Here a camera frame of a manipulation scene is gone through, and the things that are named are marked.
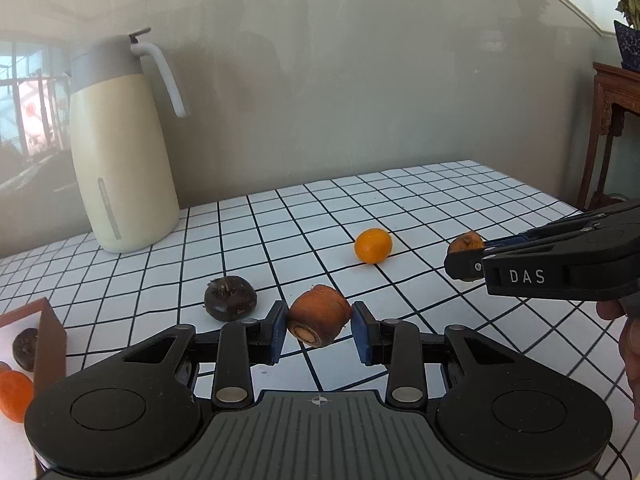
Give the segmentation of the person's right hand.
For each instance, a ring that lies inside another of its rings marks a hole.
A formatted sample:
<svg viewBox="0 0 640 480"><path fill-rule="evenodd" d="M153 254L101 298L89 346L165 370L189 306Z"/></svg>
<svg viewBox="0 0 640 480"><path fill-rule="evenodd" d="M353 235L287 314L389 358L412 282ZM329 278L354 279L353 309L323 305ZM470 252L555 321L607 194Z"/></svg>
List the person's right hand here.
<svg viewBox="0 0 640 480"><path fill-rule="evenodd" d="M617 300L598 301L597 314L605 321L626 318L625 326L620 334L618 348L625 365L629 388L634 398L634 419L640 416L640 330L639 320L632 320L626 315L623 306Z"/></svg>

